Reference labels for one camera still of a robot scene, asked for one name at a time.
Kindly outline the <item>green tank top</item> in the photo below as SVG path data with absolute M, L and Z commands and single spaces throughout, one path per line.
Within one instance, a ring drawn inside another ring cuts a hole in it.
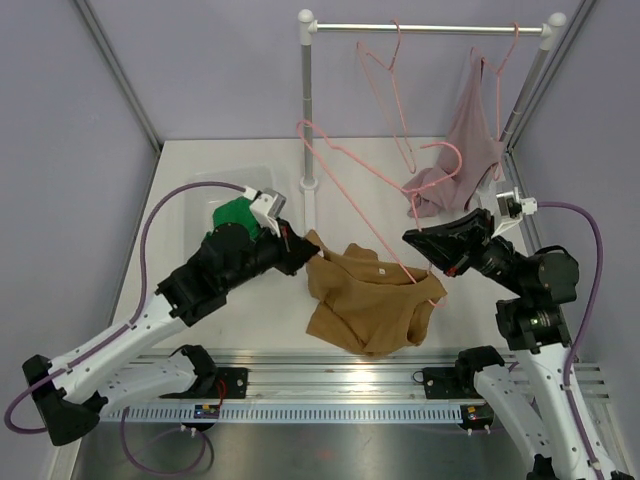
M 213 227 L 233 223 L 243 226 L 252 240 L 261 234 L 261 226 L 250 211 L 251 201 L 245 197 L 238 197 L 218 208 L 212 214 Z

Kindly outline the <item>brown tank top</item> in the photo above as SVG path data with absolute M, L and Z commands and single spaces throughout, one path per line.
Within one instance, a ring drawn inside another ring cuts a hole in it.
M 308 290 L 318 301 L 306 333 L 352 354 L 389 355 L 419 346 L 447 292 L 427 270 L 382 262 L 355 243 L 335 253 L 311 230 L 320 248 L 306 265 Z

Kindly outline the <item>pink wire hanger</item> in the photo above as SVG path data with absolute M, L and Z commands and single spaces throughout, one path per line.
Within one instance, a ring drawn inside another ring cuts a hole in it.
M 365 42 L 356 42 L 356 53 L 360 62 L 360 66 L 364 72 L 365 78 L 369 84 L 369 87 L 374 95 L 376 103 L 383 115 L 386 126 L 391 133 L 391 137 L 394 140 L 396 148 L 411 174 L 417 172 L 417 163 L 415 157 L 415 151 L 409 140 L 409 128 L 405 119 L 403 105 L 400 99 L 397 78 L 396 78 L 396 63 L 399 55 L 399 50 L 402 45 L 402 30 L 397 19 L 391 21 L 393 30 L 396 33 L 396 44 L 393 54 L 388 62 L 383 61 L 374 51 L 372 51 Z M 393 94 L 393 100 L 395 104 L 395 113 L 392 114 L 388 107 L 386 100 L 383 98 L 382 93 L 378 88 L 378 84 L 374 78 L 371 65 L 376 64 L 382 70 L 384 70 L 390 80 L 391 92 Z

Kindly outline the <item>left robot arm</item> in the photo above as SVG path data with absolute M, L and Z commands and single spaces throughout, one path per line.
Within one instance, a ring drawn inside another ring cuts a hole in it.
M 226 223 L 206 236 L 181 267 L 161 281 L 132 320 L 113 325 L 76 349 L 52 359 L 35 355 L 22 369 L 51 443 L 63 446 L 95 428 L 102 415 L 131 404 L 187 391 L 195 398 L 215 388 L 215 364 L 203 350 L 188 348 L 168 366 L 138 376 L 122 372 L 144 350 L 224 307 L 235 288 L 270 269 L 293 276 L 319 252 L 290 224 L 277 232 Z

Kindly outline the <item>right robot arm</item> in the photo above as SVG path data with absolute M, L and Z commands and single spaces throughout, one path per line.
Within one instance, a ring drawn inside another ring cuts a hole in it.
M 577 298 L 579 264 L 568 251 L 551 246 L 525 256 L 480 208 L 447 224 L 408 230 L 403 240 L 448 277 L 473 269 L 513 293 L 497 301 L 496 323 L 535 401 L 517 391 L 491 346 L 461 351 L 453 380 L 460 393 L 479 395 L 498 416 L 528 478 L 628 478 L 609 456 L 573 381 L 574 343 L 561 307 Z

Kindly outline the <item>mauve tank top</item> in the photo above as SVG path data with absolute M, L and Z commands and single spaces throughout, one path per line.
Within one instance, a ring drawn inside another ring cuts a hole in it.
M 503 144 L 492 136 L 483 106 L 485 66 L 483 58 L 472 59 L 446 145 L 434 166 L 422 169 L 404 185 L 410 216 L 428 218 L 467 210 L 478 186 L 501 159 Z

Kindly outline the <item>pink hanger under mauve top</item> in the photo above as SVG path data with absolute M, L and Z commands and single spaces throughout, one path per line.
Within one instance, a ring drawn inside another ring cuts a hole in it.
M 501 93 L 501 80 L 506 67 L 507 62 L 509 61 L 510 56 L 512 55 L 515 47 L 517 46 L 520 38 L 520 25 L 518 22 L 512 22 L 513 26 L 513 41 L 511 46 L 505 56 L 503 57 L 501 63 L 498 66 L 491 64 L 486 57 L 482 54 L 482 52 L 476 48 L 472 47 L 470 50 L 470 61 L 473 62 L 476 58 L 481 60 L 481 64 L 483 67 L 487 67 L 495 76 L 495 85 L 496 85 L 496 93 L 495 93 L 495 123 L 496 123 L 496 135 L 493 139 L 497 142 L 500 142 L 499 137 L 501 135 L 501 103 L 502 103 L 502 93 Z

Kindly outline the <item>silver and white clothes rack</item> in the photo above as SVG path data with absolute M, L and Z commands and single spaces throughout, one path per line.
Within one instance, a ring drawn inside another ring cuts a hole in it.
M 519 96 L 505 124 L 500 124 L 499 140 L 508 143 L 513 132 L 525 113 L 527 101 L 533 94 L 534 87 L 542 74 L 543 67 L 552 48 L 559 41 L 560 33 L 567 23 L 567 17 L 561 12 L 552 14 L 539 27 L 521 27 L 515 23 L 511 26 L 458 26 L 458 25 L 402 25 L 364 23 L 326 23 L 318 21 L 313 12 L 303 9 L 298 13 L 299 38 L 301 44 L 302 66 L 302 108 L 303 119 L 296 131 L 303 142 L 303 175 L 300 189 L 304 197 L 304 226 L 311 230 L 316 227 L 316 191 L 318 179 L 314 174 L 314 124 L 313 124 L 313 92 L 312 92 L 312 43 L 313 36 L 321 32 L 332 33 L 393 33 L 401 40 L 404 34 L 438 34 L 438 35 L 473 35 L 473 36 L 535 36 L 540 39 L 538 51 L 524 80 Z

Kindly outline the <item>aluminium mounting rail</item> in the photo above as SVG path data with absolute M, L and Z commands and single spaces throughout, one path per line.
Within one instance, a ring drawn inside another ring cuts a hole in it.
M 210 349 L 220 366 L 248 370 L 243 402 L 259 405 L 420 404 L 424 367 L 454 364 L 456 349 L 401 352 L 373 359 L 328 350 Z

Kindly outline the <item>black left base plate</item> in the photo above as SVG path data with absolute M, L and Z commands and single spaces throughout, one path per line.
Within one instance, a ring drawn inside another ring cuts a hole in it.
M 163 399 L 245 399 L 249 370 L 243 367 L 218 367 L 214 377 L 198 378 L 188 390 L 162 395 Z

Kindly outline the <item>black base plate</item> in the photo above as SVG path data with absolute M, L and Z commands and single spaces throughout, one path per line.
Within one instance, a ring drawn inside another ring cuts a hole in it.
M 249 370 L 243 367 L 218 367 L 214 377 L 198 378 L 188 390 L 162 395 L 163 399 L 245 399 Z
M 429 400 L 476 400 L 481 396 L 469 378 L 455 367 L 425 367 L 411 375 L 414 383 L 423 387 Z

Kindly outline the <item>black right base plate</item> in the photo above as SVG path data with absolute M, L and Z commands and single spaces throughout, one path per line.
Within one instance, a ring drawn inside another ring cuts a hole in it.
M 425 367 L 411 375 L 414 383 L 423 387 L 429 400 L 476 400 L 481 396 L 469 378 L 455 367 Z

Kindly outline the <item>right aluminium frame post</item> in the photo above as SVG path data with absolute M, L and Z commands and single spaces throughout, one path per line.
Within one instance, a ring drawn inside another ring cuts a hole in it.
M 580 1 L 570 18 L 557 13 L 547 20 L 545 37 L 539 45 L 518 99 L 501 133 L 500 140 L 507 153 L 515 150 L 527 123 L 559 73 L 582 28 L 599 4 L 600 1 L 596 0 Z

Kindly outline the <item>aluminium frame post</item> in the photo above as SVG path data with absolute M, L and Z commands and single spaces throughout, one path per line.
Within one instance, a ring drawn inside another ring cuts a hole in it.
M 596 0 L 580 1 L 570 18 L 557 13 L 547 20 L 545 37 L 539 45 L 518 99 L 501 133 L 500 140 L 507 153 L 515 150 L 527 123 L 559 73 L 582 28 L 599 4 L 600 1 Z
M 133 88 L 95 8 L 87 0 L 71 0 L 70 5 L 86 29 L 106 70 L 109 72 L 151 150 L 159 157 L 162 152 L 163 141 Z

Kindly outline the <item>left aluminium frame post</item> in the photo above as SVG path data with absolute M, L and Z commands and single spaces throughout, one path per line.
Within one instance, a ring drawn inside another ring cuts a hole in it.
M 159 157 L 162 152 L 163 141 L 133 88 L 95 8 L 87 0 L 71 0 L 70 5 L 86 29 L 106 70 L 109 72 L 151 150 Z

